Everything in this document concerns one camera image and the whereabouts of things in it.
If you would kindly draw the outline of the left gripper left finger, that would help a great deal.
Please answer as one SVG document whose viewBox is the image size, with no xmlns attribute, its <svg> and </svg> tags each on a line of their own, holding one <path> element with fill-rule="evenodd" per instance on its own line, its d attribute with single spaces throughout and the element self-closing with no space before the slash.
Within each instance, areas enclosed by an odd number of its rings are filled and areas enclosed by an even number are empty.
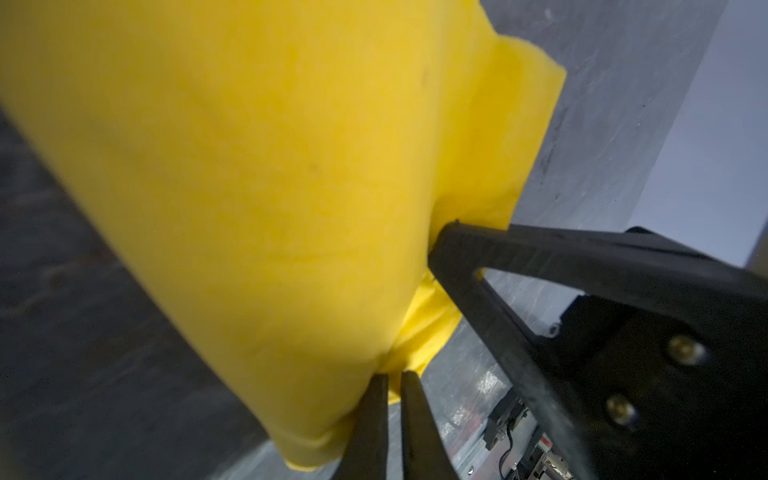
<svg viewBox="0 0 768 480">
<path fill-rule="evenodd" d="M 384 480 L 388 457 L 388 376 L 374 375 L 333 480 Z"/>
</svg>

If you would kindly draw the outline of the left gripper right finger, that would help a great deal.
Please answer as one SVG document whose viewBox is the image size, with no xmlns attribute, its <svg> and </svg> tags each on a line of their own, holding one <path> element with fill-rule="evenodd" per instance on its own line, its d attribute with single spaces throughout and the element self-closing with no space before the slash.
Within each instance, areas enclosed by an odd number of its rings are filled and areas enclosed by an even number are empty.
<svg viewBox="0 0 768 480">
<path fill-rule="evenodd" d="M 458 480 L 416 372 L 401 375 L 401 438 L 405 480 Z"/>
</svg>

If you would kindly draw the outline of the yellow paper napkin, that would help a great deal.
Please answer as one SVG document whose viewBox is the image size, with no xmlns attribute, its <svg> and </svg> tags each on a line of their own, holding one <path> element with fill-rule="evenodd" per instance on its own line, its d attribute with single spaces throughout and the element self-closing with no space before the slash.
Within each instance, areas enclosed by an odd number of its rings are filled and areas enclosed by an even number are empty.
<svg viewBox="0 0 768 480">
<path fill-rule="evenodd" d="M 5 1 L 1 106 L 288 467 L 458 308 L 448 223 L 504 229 L 565 69 L 476 1 Z"/>
</svg>

